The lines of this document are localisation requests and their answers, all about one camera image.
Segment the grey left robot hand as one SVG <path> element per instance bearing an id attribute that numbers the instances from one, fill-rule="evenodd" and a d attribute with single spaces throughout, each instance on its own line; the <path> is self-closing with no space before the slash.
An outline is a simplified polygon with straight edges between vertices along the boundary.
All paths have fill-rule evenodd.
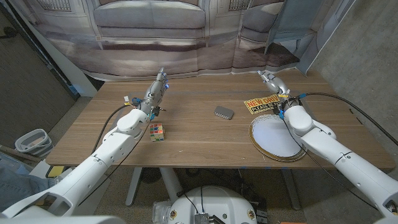
<path id="1" fill-rule="evenodd" d="M 139 109 L 145 112 L 150 119 L 159 115 L 159 105 L 161 104 L 162 97 L 168 88 L 169 84 L 167 74 L 164 72 L 164 67 L 162 67 L 159 70 L 156 79 L 144 94 L 144 98 L 139 107 Z"/>

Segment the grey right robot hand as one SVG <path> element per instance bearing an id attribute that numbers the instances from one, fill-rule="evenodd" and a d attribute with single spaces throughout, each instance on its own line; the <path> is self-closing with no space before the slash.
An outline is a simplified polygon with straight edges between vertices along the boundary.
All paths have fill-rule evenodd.
<path id="1" fill-rule="evenodd" d="M 287 87 L 287 85 L 280 78 L 275 77 L 267 70 L 259 70 L 257 73 L 266 84 L 266 87 L 268 87 L 272 93 L 275 93 L 278 96 L 281 103 L 285 103 L 290 95 L 290 89 Z"/>

